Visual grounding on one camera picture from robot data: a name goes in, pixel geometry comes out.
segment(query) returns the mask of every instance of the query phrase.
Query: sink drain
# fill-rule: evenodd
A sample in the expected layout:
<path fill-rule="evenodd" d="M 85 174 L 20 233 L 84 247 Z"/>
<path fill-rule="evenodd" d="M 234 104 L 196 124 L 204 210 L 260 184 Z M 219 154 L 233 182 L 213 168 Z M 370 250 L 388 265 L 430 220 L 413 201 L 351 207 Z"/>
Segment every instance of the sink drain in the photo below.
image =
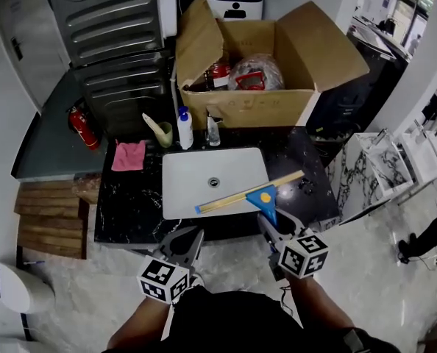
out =
<path fill-rule="evenodd" d="M 220 185 L 219 178 L 210 178 L 208 183 L 211 188 L 217 188 Z"/>

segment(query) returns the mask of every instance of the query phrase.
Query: black shirt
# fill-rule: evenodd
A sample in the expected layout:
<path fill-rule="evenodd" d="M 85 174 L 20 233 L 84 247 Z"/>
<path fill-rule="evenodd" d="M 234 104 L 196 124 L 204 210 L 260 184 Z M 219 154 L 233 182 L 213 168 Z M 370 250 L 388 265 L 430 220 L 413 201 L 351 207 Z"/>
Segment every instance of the black shirt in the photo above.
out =
<path fill-rule="evenodd" d="M 290 349 L 291 352 L 399 353 L 362 329 L 313 331 L 300 325 L 263 294 L 212 294 L 201 286 L 186 291 L 174 308 L 169 337 L 142 352 Z M 109 353 L 139 352 L 112 349 Z"/>

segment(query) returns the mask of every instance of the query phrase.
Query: door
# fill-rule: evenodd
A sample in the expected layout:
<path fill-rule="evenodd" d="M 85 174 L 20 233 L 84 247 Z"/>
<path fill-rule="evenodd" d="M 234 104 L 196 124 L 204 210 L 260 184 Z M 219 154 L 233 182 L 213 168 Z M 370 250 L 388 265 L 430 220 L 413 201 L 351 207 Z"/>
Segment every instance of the door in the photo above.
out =
<path fill-rule="evenodd" d="M 69 68 L 48 1 L 0 0 L 0 31 L 16 72 L 40 109 Z"/>

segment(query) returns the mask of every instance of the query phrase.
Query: white trash can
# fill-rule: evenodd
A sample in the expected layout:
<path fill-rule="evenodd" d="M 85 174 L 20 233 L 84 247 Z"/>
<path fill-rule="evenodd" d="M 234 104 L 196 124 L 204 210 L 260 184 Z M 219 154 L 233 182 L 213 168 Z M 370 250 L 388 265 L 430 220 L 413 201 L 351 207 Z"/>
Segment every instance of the white trash can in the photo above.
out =
<path fill-rule="evenodd" d="M 45 282 L 33 274 L 0 263 L 0 299 L 12 311 L 33 314 L 52 307 L 55 295 Z"/>

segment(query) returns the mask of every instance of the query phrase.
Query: fire extinguisher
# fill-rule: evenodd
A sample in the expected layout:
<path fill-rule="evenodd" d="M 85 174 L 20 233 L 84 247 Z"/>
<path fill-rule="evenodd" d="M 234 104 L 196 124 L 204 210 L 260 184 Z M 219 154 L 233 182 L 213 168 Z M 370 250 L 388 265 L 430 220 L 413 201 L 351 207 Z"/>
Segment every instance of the fire extinguisher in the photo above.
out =
<path fill-rule="evenodd" d="M 99 140 L 88 126 L 88 122 L 86 121 L 86 115 L 83 114 L 77 104 L 69 109 L 68 125 L 70 126 L 70 128 L 72 127 L 74 129 L 74 132 L 77 132 L 79 134 L 79 136 L 85 142 L 86 146 L 89 149 L 98 149 Z"/>

